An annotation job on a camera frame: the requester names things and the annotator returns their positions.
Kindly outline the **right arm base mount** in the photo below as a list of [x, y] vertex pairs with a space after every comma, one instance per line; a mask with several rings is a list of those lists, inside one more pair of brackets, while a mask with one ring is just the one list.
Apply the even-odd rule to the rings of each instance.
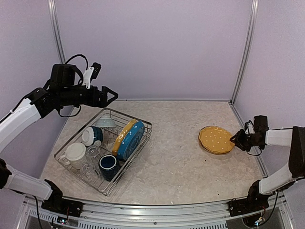
[[248, 200], [248, 198], [232, 199], [228, 202], [230, 216], [239, 216], [268, 208], [268, 199]]

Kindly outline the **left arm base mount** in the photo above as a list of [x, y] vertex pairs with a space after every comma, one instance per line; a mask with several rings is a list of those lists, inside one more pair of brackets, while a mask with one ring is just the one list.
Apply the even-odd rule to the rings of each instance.
[[82, 213], [83, 203], [63, 198], [59, 201], [59, 203], [43, 201], [41, 208], [50, 212], [66, 215], [68, 217], [72, 216], [79, 218]]

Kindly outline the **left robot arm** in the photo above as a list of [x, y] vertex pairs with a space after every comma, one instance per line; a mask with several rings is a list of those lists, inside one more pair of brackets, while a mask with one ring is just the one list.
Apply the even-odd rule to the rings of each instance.
[[[52, 67], [51, 77], [43, 87], [23, 96], [18, 104], [0, 121], [0, 149], [21, 134], [27, 127], [43, 119], [53, 110], [60, 112], [66, 106], [81, 108], [82, 105], [105, 108], [119, 95], [106, 86], [98, 89], [91, 82], [96, 79], [102, 66], [86, 65], [85, 72], [69, 62]], [[56, 212], [68, 208], [62, 191], [51, 181], [36, 179], [0, 161], [0, 187], [34, 196], [42, 200], [42, 207]]]

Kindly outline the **cream bird plate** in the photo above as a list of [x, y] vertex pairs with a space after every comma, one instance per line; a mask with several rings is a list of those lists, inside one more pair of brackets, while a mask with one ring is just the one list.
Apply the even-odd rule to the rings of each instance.
[[230, 146], [227, 150], [223, 151], [212, 151], [208, 148], [206, 148], [200, 141], [199, 141], [199, 145], [202, 149], [204, 149], [205, 151], [211, 153], [211, 154], [214, 154], [214, 155], [225, 155], [225, 154], [228, 154], [229, 152], [231, 152], [234, 148], [234, 145]]

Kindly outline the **yellow dotted plate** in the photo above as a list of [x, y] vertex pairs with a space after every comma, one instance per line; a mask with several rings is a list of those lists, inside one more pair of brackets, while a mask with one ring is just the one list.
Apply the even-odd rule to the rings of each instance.
[[212, 151], [225, 151], [234, 145], [230, 138], [232, 134], [219, 126], [206, 126], [200, 130], [198, 141]]
[[119, 133], [118, 137], [115, 140], [114, 146], [112, 148], [112, 154], [114, 156], [118, 155], [118, 150], [120, 148], [120, 145], [122, 141], [124, 140], [127, 133], [130, 131], [130, 129], [137, 123], [136, 119], [132, 119], [128, 122], [128, 124], [122, 129], [122, 131]]

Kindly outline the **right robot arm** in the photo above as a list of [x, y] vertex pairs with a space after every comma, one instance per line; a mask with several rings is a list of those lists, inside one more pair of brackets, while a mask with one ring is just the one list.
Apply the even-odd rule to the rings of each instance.
[[254, 147], [265, 156], [267, 164], [281, 162], [273, 173], [255, 181], [247, 197], [228, 202], [231, 216], [238, 216], [268, 208], [268, 199], [278, 191], [291, 187], [305, 177], [305, 129], [299, 125], [288, 128], [269, 128], [268, 118], [258, 115], [244, 124], [231, 142], [247, 153]]

